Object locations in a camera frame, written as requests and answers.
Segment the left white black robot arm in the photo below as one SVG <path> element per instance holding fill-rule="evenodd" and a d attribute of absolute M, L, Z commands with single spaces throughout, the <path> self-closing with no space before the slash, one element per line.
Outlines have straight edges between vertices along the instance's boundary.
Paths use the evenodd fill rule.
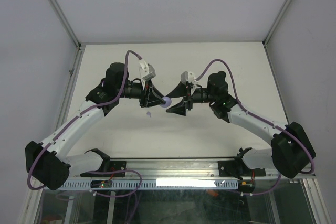
<path fill-rule="evenodd" d="M 140 77 L 128 79 L 127 65 L 112 63 L 106 76 L 85 97 L 77 112 L 40 143 L 31 141 L 25 148 L 27 183 L 34 189 L 35 178 L 50 190 L 60 188 L 70 176 L 84 173 L 106 175 L 111 171 L 110 156 L 94 148 L 69 156 L 72 147 L 97 122 L 118 104 L 121 98 L 137 99 L 142 108 L 164 105 L 163 95 L 152 83 L 156 76 L 152 65 L 140 60 Z"/>

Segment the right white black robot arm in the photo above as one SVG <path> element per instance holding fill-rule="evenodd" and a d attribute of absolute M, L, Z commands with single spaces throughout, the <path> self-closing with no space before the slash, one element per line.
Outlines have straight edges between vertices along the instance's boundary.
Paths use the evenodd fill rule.
<path fill-rule="evenodd" d="M 167 95 L 181 101 L 166 112 L 185 116 L 194 104 L 207 103 L 218 119 L 240 126 L 265 141 L 268 148 L 239 150 L 235 171 L 240 175 L 247 175 L 253 169 L 272 168 L 287 178 L 305 173 L 304 168 L 312 165 L 316 153 L 303 127 L 296 122 L 284 124 L 265 119 L 243 107 L 229 94 L 225 79 L 223 71 L 212 73 L 203 88 L 194 73 L 184 72 L 179 84 Z"/>

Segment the purple earbud charging case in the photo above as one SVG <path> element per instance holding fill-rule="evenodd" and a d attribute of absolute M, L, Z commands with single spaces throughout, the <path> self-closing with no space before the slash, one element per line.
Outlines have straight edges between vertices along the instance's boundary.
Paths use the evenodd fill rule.
<path fill-rule="evenodd" d="M 171 106 L 171 104 L 172 104 L 171 98 L 169 98 L 169 97 L 163 97 L 162 100 L 164 101 L 164 103 L 160 105 L 161 107 L 168 108 L 168 107 Z"/>

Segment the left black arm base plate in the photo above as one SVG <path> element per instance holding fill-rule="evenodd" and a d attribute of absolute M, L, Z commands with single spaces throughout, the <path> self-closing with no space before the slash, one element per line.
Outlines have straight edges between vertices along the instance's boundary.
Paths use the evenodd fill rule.
<path fill-rule="evenodd" d="M 81 177 L 125 177 L 127 162 L 123 160 L 103 161 L 101 167 L 93 172 L 80 174 Z"/>

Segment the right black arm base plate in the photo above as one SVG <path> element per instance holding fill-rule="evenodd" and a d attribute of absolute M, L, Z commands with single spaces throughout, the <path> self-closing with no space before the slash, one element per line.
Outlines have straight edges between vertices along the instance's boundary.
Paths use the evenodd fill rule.
<path fill-rule="evenodd" d="M 227 160 L 218 161 L 218 171 L 220 177 L 235 177 L 242 180 L 243 177 L 252 177 L 253 173 L 255 177 L 265 177 L 266 171 L 264 169 L 248 168 L 242 161 L 238 160 Z"/>

